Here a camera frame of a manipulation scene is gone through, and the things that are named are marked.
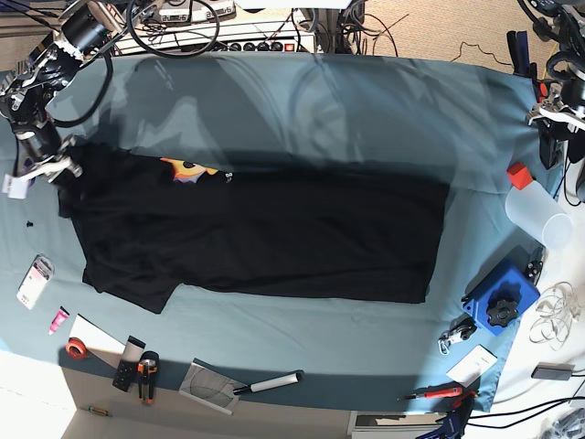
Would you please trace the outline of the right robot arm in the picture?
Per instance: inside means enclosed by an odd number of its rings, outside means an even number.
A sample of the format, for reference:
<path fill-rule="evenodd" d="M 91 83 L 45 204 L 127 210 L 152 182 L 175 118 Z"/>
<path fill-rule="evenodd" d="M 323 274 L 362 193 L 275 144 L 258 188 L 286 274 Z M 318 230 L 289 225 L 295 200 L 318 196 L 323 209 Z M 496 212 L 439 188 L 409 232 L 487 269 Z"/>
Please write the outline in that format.
<path fill-rule="evenodd" d="M 53 182 L 63 172 L 81 175 L 81 167 L 69 155 L 76 138 L 61 137 L 59 129 L 82 124 L 97 110 L 112 80 L 112 47 L 126 31 L 105 1 L 74 1 L 59 21 L 60 27 L 1 82 L 1 115 L 16 139 L 13 171 L 2 185 L 2 192 L 12 199 L 24 199 L 37 177 Z M 106 77 L 91 107 L 75 120 L 53 118 L 47 105 L 99 58 L 105 61 Z"/>

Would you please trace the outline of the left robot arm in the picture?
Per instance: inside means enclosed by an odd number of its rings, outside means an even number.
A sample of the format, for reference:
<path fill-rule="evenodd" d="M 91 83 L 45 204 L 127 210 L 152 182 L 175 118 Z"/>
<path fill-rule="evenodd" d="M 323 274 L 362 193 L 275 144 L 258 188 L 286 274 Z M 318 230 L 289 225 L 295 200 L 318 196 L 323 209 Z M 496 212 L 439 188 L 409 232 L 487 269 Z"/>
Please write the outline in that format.
<path fill-rule="evenodd" d="M 584 130 L 584 3 L 582 1 L 520 1 L 533 31 L 557 48 L 549 56 L 547 91 L 526 115 L 529 125 L 560 125 L 572 134 Z"/>

